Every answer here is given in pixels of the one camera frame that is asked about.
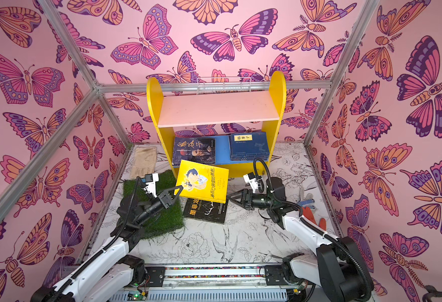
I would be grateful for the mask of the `aluminium frame post right rear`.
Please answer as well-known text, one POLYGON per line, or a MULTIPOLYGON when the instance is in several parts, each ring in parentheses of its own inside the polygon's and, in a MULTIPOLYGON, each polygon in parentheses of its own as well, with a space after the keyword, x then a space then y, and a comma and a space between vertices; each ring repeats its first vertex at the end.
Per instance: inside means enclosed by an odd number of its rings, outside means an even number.
POLYGON ((369 25, 369 22, 374 15, 376 9, 378 8, 378 5, 379 0, 370 0, 364 3, 363 9, 361 10, 357 21, 352 27, 352 32, 349 36, 349 40, 345 44, 344 51, 331 77, 330 87, 326 89, 322 101, 319 104, 318 109, 315 113, 313 121, 311 122, 310 128, 306 133, 306 137, 304 139, 305 147, 310 146, 311 141, 316 134, 317 127, 320 126, 324 114, 327 112, 328 107, 332 104, 332 98, 336 93, 336 89, 340 84, 343 76, 345 75, 345 72, 348 70, 349 63, 357 47, 359 46, 359 42, 362 40, 369 25))

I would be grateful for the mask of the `black book gold title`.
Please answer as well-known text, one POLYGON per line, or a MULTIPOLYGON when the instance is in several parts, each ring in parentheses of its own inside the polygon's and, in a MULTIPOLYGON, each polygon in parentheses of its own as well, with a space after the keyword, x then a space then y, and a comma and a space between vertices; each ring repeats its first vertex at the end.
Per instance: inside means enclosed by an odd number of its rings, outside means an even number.
POLYGON ((183 210, 183 217, 210 223, 224 224, 228 204, 189 198, 183 210))

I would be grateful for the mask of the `yellow wooden bookshelf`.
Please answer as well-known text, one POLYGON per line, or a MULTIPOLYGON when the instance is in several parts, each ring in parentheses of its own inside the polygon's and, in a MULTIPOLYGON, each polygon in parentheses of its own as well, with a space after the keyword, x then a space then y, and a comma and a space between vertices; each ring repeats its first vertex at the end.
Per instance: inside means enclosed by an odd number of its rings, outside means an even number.
POLYGON ((173 174, 179 174, 173 165, 176 127, 261 122, 271 159, 285 112, 287 83, 283 73, 276 71, 267 84, 267 91, 255 83, 254 92, 164 97, 159 81, 150 78, 146 87, 149 113, 173 174))

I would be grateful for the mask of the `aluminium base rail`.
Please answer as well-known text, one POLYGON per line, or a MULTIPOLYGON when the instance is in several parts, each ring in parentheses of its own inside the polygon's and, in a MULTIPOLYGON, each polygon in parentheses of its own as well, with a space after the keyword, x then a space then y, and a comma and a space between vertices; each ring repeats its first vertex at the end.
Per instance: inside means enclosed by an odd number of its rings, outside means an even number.
POLYGON ((254 264, 228 266, 224 264, 222 266, 193 266, 191 268, 186 266, 166 267, 166 275, 162 287, 165 287, 170 281, 188 284, 209 283, 211 286, 214 286, 216 283, 224 284, 244 280, 257 281, 258 279, 263 279, 265 285, 267 285, 264 277, 264 267, 266 265, 276 264, 265 264, 263 266, 256 266, 254 264))

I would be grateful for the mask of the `small green circuit board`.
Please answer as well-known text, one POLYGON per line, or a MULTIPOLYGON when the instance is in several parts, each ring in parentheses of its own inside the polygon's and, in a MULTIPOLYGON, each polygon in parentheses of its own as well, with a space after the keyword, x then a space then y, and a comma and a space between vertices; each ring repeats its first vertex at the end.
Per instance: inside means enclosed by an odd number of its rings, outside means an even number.
POLYGON ((130 291, 127 294, 127 301, 146 301, 147 300, 147 293, 146 292, 140 292, 140 291, 130 291))

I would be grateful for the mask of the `dark portrait cover book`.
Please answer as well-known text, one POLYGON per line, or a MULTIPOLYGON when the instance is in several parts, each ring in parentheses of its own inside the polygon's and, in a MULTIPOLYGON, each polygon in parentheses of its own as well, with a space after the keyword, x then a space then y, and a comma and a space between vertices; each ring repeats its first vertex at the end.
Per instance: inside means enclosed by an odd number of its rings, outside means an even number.
POLYGON ((173 166, 179 167, 181 161, 214 164, 216 162, 216 140, 209 137, 176 137, 173 148, 173 166))

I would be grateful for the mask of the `green artificial grass mat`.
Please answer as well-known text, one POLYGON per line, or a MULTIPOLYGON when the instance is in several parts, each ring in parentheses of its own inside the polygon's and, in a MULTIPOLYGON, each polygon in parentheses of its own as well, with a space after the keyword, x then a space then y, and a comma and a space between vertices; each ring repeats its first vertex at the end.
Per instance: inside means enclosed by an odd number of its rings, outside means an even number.
POLYGON ((146 226, 153 224, 156 216, 177 203, 183 187, 174 186, 157 192, 158 178, 158 174, 136 177, 132 193, 121 201, 116 211, 120 215, 121 238, 144 239, 146 226))

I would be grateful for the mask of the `yellow black book bottom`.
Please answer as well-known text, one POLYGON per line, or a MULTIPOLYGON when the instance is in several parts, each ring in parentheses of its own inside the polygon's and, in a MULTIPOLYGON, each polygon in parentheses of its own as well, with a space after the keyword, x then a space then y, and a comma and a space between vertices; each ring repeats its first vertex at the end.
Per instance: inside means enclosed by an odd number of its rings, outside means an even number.
POLYGON ((226 203, 229 170, 222 167, 182 160, 176 187, 180 197, 213 203, 226 203))

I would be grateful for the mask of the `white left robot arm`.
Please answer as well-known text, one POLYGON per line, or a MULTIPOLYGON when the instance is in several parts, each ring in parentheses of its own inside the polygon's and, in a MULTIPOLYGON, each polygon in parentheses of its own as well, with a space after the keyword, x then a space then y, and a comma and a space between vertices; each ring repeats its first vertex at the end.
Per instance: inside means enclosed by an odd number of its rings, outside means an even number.
POLYGON ((153 194, 146 184, 136 184, 116 212, 120 218, 111 237, 67 277, 55 285, 42 286, 31 301, 107 301, 118 290, 145 281, 145 261, 130 255, 143 239, 145 224, 172 207, 183 192, 175 186, 153 194))

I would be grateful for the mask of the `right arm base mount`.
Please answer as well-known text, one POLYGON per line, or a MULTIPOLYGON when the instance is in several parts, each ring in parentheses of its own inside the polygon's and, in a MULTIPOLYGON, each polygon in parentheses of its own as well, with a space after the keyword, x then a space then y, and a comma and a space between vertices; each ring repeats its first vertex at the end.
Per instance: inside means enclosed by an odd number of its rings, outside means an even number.
POLYGON ((268 286, 302 286, 307 287, 308 281, 303 278, 296 277, 291 269, 291 261, 302 256, 304 253, 290 254, 281 259, 276 265, 266 265, 264 267, 264 277, 268 286))

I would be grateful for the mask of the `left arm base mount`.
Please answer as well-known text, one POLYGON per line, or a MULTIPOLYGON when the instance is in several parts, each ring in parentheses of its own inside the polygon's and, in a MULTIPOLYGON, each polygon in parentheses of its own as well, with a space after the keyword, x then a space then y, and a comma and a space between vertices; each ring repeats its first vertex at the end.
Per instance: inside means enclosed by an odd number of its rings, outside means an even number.
POLYGON ((126 255, 119 261, 120 264, 128 265, 132 278, 129 287, 162 287, 166 275, 166 266, 150 266, 143 259, 132 255, 126 255))

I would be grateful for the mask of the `beige cloth glove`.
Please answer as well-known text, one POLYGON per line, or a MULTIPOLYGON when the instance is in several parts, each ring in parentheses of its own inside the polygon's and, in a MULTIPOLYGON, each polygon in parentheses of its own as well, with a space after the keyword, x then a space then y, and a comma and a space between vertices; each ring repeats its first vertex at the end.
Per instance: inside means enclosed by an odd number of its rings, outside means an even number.
POLYGON ((156 147, 139 147, 134 151, 134 162, 130 171, 130 177, 144 177, 146 174, 155 172, 157 162, 156 147))

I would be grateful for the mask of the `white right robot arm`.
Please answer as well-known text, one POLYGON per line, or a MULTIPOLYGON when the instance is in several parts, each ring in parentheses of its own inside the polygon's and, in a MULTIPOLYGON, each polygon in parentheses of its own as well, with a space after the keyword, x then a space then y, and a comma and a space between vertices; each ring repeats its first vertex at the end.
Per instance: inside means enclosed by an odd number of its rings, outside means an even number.
POLYGON ((266 210, 276 225, 300 239, 310 253, 283 258, 283 278, 290 284, 306 283, 323 289, 330 301, 369 301, 374 289, 368 265, 350 237, 330 234, 310 220, 308 211, 286 200, 280 178, 267 180, 265 193, 256 192, 259 180, 250 188, 227 195, 227 201, 249 211, 266 210))

